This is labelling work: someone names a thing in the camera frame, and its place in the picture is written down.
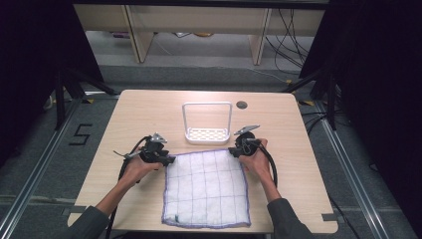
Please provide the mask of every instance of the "dark sleeve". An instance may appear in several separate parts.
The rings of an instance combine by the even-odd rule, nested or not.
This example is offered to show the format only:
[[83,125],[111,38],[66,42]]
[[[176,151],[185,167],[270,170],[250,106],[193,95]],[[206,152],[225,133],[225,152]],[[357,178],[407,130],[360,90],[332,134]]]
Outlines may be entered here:
[[288,200],[276,199],[267,208],[273,220],[276,239],[314,238],[310,229],[299,220]]
[[57,238],[99,238],[108,226],[108,217],[95,207],[90,206],[67,230]]

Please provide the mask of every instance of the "white plastic basket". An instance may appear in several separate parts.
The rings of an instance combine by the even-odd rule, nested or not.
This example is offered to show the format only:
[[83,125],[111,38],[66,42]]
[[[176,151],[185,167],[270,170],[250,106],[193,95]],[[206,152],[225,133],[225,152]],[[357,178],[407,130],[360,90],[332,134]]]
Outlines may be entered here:
[[[221,110],[223,111],[225,111],[225,106],[227,106],[227,115],[226,115],[227,126],[225,124],[219,125],[221,127],[206,127],[206,125],[202,125],[200,127],[189,126],[188,116],[187,116],[188,113],[186,112],[187,109],[192,108],[192,107],[201,107],[201,106],[203,107],[221,106],[222,107]],[[232,117],[232,104],[230,102],[185,103],[183,104],[182,109],[183,109],[183,119],[184,119],[184,126],[185,126],[185,137],[190,143],[192,144],[224,144],[229,140],[230,123],[231,123],[231,117]],[[198,119],[197,117],[196,120],[197,120],[196,125],[198,125],[201,119]]]

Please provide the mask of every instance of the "black cable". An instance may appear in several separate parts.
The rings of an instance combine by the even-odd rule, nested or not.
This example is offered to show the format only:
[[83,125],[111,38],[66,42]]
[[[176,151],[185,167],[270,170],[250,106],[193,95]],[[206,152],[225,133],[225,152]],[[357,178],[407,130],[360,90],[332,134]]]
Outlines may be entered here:
[[[150,136],[145,136],[145,137],[143,137],[135,146],[134,146],[134,148],[131,150],[131,152],[130,152],[130,154],[132,154],[132,153],[134,153],[136,150],[137,150],[137,148],[139,147],[139,145],[144,141],[144,140],[146,140],[147,138],[149,138]],[[126,167],[127,167],[127,165],[129,164],[129,162],[130,162],[130,159],[127,159],[127,158],[125,158],[124,159],[124,161],[123,161],[123,164],[121,165],[121,169],[120,169],[120,173],[118,174],[118,180],[117,181],[119,181],[122,177],[123,177],[123,175],[124,175],[124,171],[126,170]],[[110,233],[111,233],[111,228],[112,228],[112,225],[113,225],[113,223],[114,223],[114,218],[115,218],[115,214],[117,213],[117,207],[114,209],[114,211],[112,212],[112,214],[111,214],[111,216],[110,216],[110,218],[109,218],[109,224],[108,224],[108,227],[107,227],[107,229],[106,229],[106,233],[105,233],[105,238],[106,239],[108,239],[109,238],[109,235],[110,235]]]
[[305,122],[305,125],[307,125],[308,123],[310,123],[310,122],[312,122],[312,121],[314,121],[314,120],[317,120],[317,119],[319,119],[319,118],[320,118],[320,116],[319,116],[319,117],[312,118],[312,119],[310,119],[310,120],[306,121],[306,122]]
[[286,71],[283,71],[282,69],[280,69],[280,68],[279,68],[279,66],[277,65],[277,53],[276,53],[276,55],[274,56],[274,65],[275,65],[275,66],[276,66],[276,68],[277,68],[280,72],[282,72],[282,73],[286,73],[286,74],[290,74],[290,75],[296,75],[296,76],[298,76],[298,75],[299,75],[299,73],[286,72]]
[[315,126],[315,125],[317,125],[317,123],[318,123],[320,120],[322,120],[322,119],[326,118],[326,116],[327,116],[327,114],[324,114],[323,116],[316,117],[316,118],[312,119],[312,120],[314,120],[314,122],[313,122],[313,123],[311,124],[311,126],[307,129],[307,133],[308,133],[308,135],[310,135],[310,134],[311,134],[311,131],[313,130],[314,126]]
[[256,146],[256,147],[258,147],[263,153],[264,153],[264,155],[266,156],[266,158],[267,158],[267,160],[268,160],[268,162],[270,163],[270,166],[271,166],[271,168],[272,168],[272,170],[273,170],[273,181],[274,181],[274,184],[276,185],[276,187],[278,186],[278,184],[279,184],[279,177],[278,177],[278,175],[277,175],[277,168],[276,168],[276,164],[274,163],[274,160],[273,160],[273,158],[271,157],[271,155],[270,155],[270,153],[267,151],[267,149],[260,143],[260,144],[256,144],[256,143],[254,143],[254,142],[251,142],[251,144],[253,145],[253,146]]
[[295,52],[295,53],[297,53],[298,55],[299,55],[299,58],[301,59],[301,61],[302,61],[302,63],[305,61],[305,59],[304,59],[304,54],[302,54],[302,52],[301,52],[301,50],[299,49],[299,47],[300,48],[302,48],[305,52],[307,52],[308,53],[308,51],[304,48],[304,47],[302,47],[302,45],[298,42],[298,40],[296,39],[296,30],[295,30],[295,23],[294,23],[294,15],[295,15],[295,11],[294,11],[294,9],[291,9],[291,21],[290,21],[290,23],[289,23],[289,27],[288,27],[288,25],[287,25],[287,23],[286,23],[286,21],[285,21],[285,19],[284,19],[284,17],[283,17],[283,14],[282,14],[282,11],[279,9],[279,15],[280,15],[280,17],[281,17],[281,19],[282,19],[282,21],[283,21],[283,24],[285,25],[285,28],[286,28],[286,34],[285,34],[285,37],[283,38],[283,41],[281,42],[281,44],[283,44],[283,42],[284,42],[284,40],[286,39],[286,37],[287,37],[287,35],[289,35],[290,36],[290,38],[291,38],[291,40],[292,40],[292,42],[293,42],[293,44],[295,45],[295,47],[296,47],[296,51],[294,51],[294,50],[291,50],[291,49],[289,49],[288,47],[286,47],[285,45],[283,45],[286,49],[288,49],[288,50],[290,50],[290,51],[292,51],[292,52]]
[[290,52],[293,52],[293,53],[298,53],[298,52],[296,52],[295,50],[292,50],[292,49],[290,49],[290,48],[288,48],[287,46],[285,46],[283,43],[282,43],[282,41],[280,41],[280,39],[279,39],[279,36],[276,36],[276,39],[277,39],[277,41],[279,41],[279,43],[280,44],[282,44],[283,45],[283,47],[286,49],[286,50],[288,50],[288,51],[290,51]]
[[289,62],[293,63],[294,65],[296,65],[297,67],[301,68],[303,65],[297,61],[295,61],[293,58],[289,57],[288,55],[286,55],[285,53],[280,51],[280,46],[278,48],[276,48],[273,43],[270,41],[270,39],[268,39],[268,37],[265,37],[267,42],[270,44],[270,46],[273,48],[273,50],[276,52],[276,57],[277,55],[282,56],[283,58],[285,58],[286,60],[288,60]]
[[[334,111],[336,114],[344,114],[344,112],[342,110],[335,110]],[[302,113],[301,116],[310,116],[310,115],[321,115],[321,114],[328,114],[328,112],[313,112],[313,113]]]
[[351,223],[347,220],[347,218],[345,217],[344,213],[341,211],[340,207],[337,205],[337,203],[335,203],[334,199],[332,199],[332,197],[330,195],[328,195],[329,200],[332,202],[332,204],[334,204],[335,208],[337,208],[338,212],[341,214],[342,218],[344,219],[345,223],[347,223],[348,227],[350,227],[351,231],[353,232],[354,236],[357,239],[360,239],[359,235],[357,234],[356,230],[354,229],[354,227],[351,225]]

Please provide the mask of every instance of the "basket base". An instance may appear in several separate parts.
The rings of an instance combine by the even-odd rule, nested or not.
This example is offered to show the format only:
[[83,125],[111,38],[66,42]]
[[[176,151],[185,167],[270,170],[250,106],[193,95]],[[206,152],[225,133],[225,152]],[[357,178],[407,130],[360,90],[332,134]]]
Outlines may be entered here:
[[230,138],[226,128],[189,128],[186,139],[192,144],[224,144]]

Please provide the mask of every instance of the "grid pattern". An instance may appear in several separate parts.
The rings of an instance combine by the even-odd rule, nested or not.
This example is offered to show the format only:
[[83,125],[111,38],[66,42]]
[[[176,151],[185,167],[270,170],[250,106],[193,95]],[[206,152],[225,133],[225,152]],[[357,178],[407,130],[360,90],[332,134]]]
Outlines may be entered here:
[[167,166],[162,222],[185,228],[250,226],[248,185],[227,149],[177,155]]
[[228,131],[225,128],[190,128],[189,139],[191,140],[226,140]]

